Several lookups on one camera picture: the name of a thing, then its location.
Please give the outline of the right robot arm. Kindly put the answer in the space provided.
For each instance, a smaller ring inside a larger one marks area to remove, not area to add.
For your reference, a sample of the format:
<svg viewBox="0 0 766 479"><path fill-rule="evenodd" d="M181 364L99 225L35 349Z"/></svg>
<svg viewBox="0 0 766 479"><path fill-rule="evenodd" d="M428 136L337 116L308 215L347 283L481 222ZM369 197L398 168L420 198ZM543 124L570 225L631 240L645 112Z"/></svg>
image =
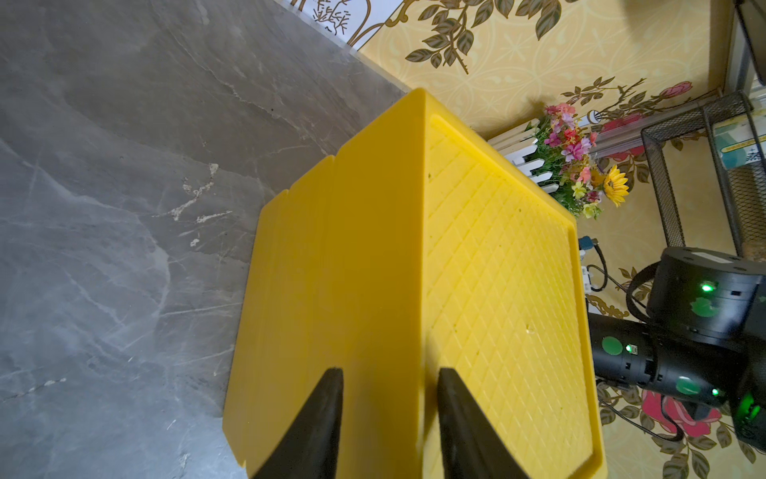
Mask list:
<svg viewBox="0 0 766 479"><path fill-rule="evenodd" d="M698 419L730 409L736 437L765 447L765 265L668 247L626 289L632 319L588 316L596 378L675 398Z"/></svg>

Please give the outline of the yellow three-drawer cabinet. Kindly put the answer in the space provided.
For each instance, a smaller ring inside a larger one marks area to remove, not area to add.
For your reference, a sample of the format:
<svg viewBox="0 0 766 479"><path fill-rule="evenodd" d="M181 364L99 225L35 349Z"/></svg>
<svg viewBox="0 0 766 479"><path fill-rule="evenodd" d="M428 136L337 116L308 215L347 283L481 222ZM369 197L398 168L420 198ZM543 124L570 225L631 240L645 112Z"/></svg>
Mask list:
<svg viewBox="0 0 766 479"><path fill-rule="evenodd" d="M534 478L604 478L576 221L422 89L259 214L223 410L255 475L340 369L340 478L440 478L439 372Z"/></svg>

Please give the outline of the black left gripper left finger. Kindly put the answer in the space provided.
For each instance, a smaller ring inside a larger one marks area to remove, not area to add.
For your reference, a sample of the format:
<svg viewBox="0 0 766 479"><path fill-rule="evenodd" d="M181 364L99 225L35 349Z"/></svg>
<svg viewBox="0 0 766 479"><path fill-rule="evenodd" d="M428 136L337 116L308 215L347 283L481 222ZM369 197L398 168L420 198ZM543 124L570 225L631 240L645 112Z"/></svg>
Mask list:
<svg viewBox="0 0 766 479"><path fill-rule="evenodd" d="M254 479L336 477L344 378L327 369Z"/></svg>

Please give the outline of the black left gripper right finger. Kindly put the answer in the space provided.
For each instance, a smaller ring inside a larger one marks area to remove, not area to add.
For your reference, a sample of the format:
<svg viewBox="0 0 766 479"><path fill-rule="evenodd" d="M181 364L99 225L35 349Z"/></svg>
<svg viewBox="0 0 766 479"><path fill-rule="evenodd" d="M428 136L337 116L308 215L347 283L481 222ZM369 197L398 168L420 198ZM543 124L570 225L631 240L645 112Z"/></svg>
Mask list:
<svg viewBox="0 0 766 479"><path fill-rule="evenodd" d="M459 373L439 370L437 401L446 478L526 478Z"/></svg>

